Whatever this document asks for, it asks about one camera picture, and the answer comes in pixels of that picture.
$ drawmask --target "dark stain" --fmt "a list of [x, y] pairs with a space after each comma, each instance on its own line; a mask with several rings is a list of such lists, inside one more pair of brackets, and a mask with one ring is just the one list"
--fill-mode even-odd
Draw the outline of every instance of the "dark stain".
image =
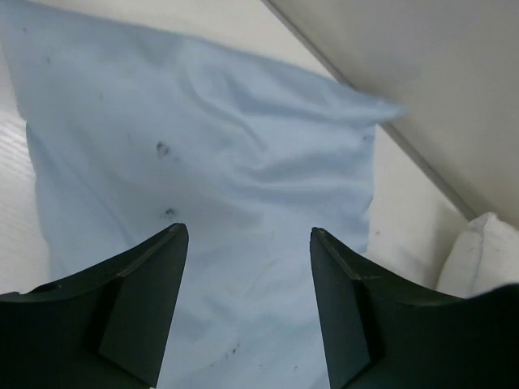
[[171, 221], [171, 220], [173, 220], [175, 215], [177, 215], [177, 212], [173, 208], [168, 208], [161, 215], [161, 219], [166, 219], [166, 220]]
[[236, 344], [236, 347], [233, 348], [233, 354], [235, 354], [238, 351], [238, 349], [240, 348], [241, 344], [242, 344], [241, 342], [238, 342], [238, 344]]
[[164, 156], [168, 156], [170, 151], [171, 151], [171, 149], [164, 142], [157, 143], [157, 155], [158, 155], [159, 159]]

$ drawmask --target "light blue pillowcase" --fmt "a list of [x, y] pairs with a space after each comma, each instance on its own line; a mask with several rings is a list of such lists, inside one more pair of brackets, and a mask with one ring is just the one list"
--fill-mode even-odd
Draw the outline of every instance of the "light blue pillowcase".
[[190, 248], [159, 388], [328, 387], [311, 227], [368, 239], [400, 108], [208, 41], [0, 0], [54, 278], [173, 222]]

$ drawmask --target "white pillow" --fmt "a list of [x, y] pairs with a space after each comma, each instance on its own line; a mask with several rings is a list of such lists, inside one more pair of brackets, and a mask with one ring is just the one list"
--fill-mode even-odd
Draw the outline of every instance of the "white pillow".
[[519, 282], [519, 231], [487, 213], [473, 220], [457, 239], [437, 290], [471, 297]]

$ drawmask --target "white wall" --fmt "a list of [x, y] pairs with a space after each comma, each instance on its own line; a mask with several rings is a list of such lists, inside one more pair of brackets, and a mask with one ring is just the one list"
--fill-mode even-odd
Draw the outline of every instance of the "white wall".
[[519, 2], [271, 0], [476, 212], [519, 224]]

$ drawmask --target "white table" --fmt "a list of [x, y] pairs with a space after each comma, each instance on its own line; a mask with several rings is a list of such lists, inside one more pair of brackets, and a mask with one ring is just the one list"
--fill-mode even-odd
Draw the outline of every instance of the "white table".
[[[331, 76], [260, 0], [39, 0], [73, 11], [185, 32]], [[45, 282], [49, 251], [41, 236], [24, 123], [0, 54], [0, 293]], [[375, 144], [375, 200], [367, 256], [402, 276], [435, 286], [466, 220], [382, 131]]]

